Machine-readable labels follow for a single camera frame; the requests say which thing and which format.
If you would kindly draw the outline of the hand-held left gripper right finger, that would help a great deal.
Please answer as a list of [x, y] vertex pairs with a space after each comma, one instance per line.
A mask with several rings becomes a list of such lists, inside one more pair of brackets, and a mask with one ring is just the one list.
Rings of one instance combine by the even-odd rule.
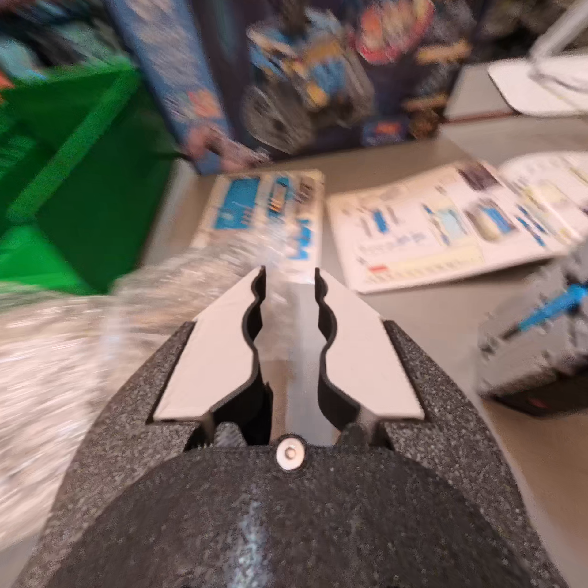
[[425, 420], [385, 321], [328, 272], [315, 270], [318, 402], [327, 420]]

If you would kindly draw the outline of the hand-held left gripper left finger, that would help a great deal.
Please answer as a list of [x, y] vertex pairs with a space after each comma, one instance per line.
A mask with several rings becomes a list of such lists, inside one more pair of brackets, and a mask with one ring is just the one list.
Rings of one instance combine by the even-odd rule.
[[204, 311], [157, 401], [155, 422], [250, 422], [265, 396], [259, 352], [266, 269], [255, 267]]

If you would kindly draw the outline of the white lamp stand base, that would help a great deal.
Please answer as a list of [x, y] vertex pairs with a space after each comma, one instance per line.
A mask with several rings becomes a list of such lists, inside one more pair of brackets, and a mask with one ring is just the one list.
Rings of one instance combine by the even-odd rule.
[[524, 58], [488, 65], [508, 106], [534, 118], [587, 116], [587, 49], [565, 49], [587, 30], [587, 1], [575, 1]]

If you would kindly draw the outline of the green plastic bin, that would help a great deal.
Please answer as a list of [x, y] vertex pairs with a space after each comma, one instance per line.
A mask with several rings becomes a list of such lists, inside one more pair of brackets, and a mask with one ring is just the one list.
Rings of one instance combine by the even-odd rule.
[[1, 99], [1, 283], [108, 293], [141, 261], [174, 159], [125, 60], [15, 81]]

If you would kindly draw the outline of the blue sticker sheet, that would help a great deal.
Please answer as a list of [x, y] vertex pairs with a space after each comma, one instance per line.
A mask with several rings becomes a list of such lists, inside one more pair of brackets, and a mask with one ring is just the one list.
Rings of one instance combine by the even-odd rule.
[[191, 246], [232, 233], [281, 229], [291, 283], [312, 284], [320, 265], [325, 176], [317, 169], [218, 176]]

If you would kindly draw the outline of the open instruction booklet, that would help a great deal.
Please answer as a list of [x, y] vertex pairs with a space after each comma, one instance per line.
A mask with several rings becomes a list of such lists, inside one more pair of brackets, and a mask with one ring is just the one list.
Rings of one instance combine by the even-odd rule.
[[453, 282], [568, 254], [587, 238], [587, 152], [478, 160], [332, 195], [327, 211], [350, 290]]

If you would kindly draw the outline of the partly built toy brick model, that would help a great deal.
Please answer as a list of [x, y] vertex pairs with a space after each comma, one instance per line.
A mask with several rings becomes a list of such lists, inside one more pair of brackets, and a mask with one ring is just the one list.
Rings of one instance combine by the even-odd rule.
[[587, 410], [587, 240], [530, 275], [477, 337], [476, 392], [548, 417]]

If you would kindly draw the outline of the clear bubble wrap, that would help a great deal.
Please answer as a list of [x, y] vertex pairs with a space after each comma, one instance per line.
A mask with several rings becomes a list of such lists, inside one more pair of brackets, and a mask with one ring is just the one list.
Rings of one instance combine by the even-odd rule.
[[118, 387], [183, 322], [256, 266], [286, 308], [285, 228], [209, 234], [106, 295], [1, 283], [1, 550], [38, 533], [90, 425]]

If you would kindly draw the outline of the blue printed box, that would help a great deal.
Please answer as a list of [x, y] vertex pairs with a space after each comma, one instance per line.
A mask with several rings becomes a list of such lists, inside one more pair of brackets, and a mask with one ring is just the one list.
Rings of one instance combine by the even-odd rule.
[[267, 165], [234, 137], [189, 1], [105, 1], [182, 155], [201, 175]]

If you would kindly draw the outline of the dark toy product box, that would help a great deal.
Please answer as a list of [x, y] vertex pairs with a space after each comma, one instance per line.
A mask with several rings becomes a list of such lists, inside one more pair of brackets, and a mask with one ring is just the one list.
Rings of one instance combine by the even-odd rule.
[[428, 138], [486, 1], [191, 1], [229, 129], [274, 160]]

